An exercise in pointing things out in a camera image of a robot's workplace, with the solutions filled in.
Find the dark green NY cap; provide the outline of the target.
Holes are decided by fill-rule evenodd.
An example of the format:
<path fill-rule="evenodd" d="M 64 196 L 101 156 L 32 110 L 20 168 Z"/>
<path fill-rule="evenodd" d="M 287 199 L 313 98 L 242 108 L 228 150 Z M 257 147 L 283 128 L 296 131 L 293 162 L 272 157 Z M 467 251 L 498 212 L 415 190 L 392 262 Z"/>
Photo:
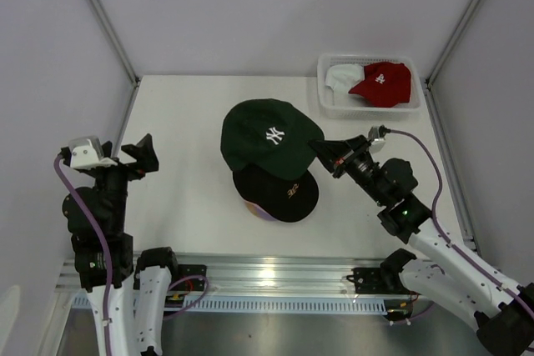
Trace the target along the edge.
<path fill-rule="evenodd" d="M 224 117 L 220 152 L 234 173 L 254 165 L 291 180 L 302 176 L 315 159 L 309 142 L 324 139 L 321 127 L 293 104 L 251 99 L 236 104 Z"/>

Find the black gold-logo baseball cap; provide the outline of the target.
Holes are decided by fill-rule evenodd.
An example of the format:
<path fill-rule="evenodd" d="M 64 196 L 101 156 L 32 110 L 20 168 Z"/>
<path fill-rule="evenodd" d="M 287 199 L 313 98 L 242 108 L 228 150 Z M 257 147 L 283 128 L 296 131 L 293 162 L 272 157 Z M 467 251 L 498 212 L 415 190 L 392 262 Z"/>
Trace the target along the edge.
<path fill-rule="evenodd" d="M 234 187 L 243 202 L 255 203 L 282 223 L 308 218 L 319 201 L 318 184 L 309 171 L 293 180 L 284 180 L 251 165 L 232 173 Z"/>

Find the purple LA baseball cap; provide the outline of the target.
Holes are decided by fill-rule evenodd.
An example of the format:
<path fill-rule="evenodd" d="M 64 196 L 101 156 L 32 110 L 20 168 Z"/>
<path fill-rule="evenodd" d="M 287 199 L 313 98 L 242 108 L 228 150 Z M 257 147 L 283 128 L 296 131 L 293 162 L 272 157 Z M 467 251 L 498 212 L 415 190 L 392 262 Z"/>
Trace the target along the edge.
<path fill-rule="evenodd" d="M 265 221 L 275 221 L 276 218 L 265 212 L 261 207 L 256 204 L 250 204 L 248 206 L 249 211 L 258 218 L 262 218 Z"/>

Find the pink baseball cap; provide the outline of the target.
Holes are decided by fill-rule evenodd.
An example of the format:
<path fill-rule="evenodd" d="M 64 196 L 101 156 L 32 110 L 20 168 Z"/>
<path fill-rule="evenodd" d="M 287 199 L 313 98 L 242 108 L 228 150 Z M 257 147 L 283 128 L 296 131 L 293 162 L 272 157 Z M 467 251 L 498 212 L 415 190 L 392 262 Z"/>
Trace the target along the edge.
<path fill-rule="evenodd" d="M 258 206 L 255 203 L 244 201 L 244 205 L 254 216 L 256 217 L 261 216 L 261 210 L 258 208 Z"/>

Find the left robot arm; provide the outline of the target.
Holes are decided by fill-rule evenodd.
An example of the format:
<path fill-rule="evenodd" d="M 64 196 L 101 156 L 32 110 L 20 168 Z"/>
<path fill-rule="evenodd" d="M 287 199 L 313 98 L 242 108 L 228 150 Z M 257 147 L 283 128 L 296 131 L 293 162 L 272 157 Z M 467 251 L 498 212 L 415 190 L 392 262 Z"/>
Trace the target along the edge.
<path fill-rule="evenodd" d="M 153 137 L 146 134 L 112 156 L 113 145 L 94 136 L 77 138 L 53 162 L 68 190 L 62 213 L 68 222 L 74 267 L 92 310 L 101 355 L 160 355 L 164 304 L 180 280 L 170 247 L 134 257 L 134 238 L 125 232 L 129 183 L 159 170 Z"/>

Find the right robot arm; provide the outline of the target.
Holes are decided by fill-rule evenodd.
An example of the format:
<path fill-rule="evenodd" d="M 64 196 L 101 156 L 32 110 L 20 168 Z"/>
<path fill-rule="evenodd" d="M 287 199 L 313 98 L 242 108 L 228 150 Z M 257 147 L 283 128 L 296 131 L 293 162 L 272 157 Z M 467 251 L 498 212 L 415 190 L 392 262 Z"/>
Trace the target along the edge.
<path fill-rule="evenodd" d="M 533 286 L 522 285 L 455 240 L 439 223 L 437 206 L 414 193 L 411 164 L 400 158 L 376 162 L 364 136 L 311 140 L 310 147 L 333 178 L 349 176 L 381 208 L 389 235 L 406 244 L 386 258 L 380 282 L 389 292 L 421 294 L 452 313 L 492 355 L 533 350 Z"/>

